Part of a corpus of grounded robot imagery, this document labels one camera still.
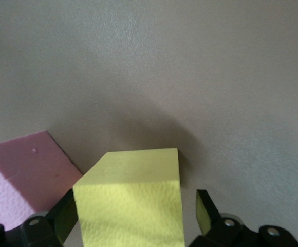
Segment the screw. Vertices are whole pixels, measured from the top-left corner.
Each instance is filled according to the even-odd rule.
[[[280,235],[279,231],[275,228],[268,228],[267,229],[267,232],[271,235],[271,236],[274,236],[274,237],[278,237]]]
[[[229,220],[228,219],[228,220],[225,220],[225,225],[231,227],[231,226],[234,226],[235,225],[235,222],[233,222],[233,220]]]
[[[32,221],[29,222],[29,225],[36,225],[39,223],[39,220],[38,219],[34,219]]]

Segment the pink foam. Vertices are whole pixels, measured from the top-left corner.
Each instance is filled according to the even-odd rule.
[[[50,210],[81,176],[46,131],[0,143],[0,223]]]

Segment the yellow sponge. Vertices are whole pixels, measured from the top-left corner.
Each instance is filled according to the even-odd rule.
[[[73,191],[84,247],[184,247],[176,148],[108,152]]]

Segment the pink foam board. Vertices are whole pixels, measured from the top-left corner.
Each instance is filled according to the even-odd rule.
[[[0,143],[0,223],[49,211],[81,176],[46,131]]]

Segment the gray surface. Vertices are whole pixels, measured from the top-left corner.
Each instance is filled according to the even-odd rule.
[[[195,189],[298,239],[298,1],[0,1],[0,142],[47,129],[87,171],[177,147]]]

